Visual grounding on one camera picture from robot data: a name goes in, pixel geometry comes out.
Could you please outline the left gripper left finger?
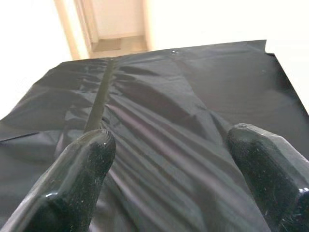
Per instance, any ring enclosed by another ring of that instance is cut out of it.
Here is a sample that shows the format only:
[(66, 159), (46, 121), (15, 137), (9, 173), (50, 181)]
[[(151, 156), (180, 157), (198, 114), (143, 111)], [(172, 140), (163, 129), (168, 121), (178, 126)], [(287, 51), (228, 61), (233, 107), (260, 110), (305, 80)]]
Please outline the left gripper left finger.
[(85, 232), (115, 158), (108, 130), (85, 133), (43, 173), (3, 225), (3, 232)]

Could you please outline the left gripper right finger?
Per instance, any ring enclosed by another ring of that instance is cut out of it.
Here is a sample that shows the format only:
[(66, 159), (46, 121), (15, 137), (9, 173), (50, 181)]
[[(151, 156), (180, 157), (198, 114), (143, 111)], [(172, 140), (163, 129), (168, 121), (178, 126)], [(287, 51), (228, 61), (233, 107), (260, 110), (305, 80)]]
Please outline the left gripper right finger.
[(309, 161), (283, 137), (236, 124), (227, 145), (273, 232), (309, 230)]

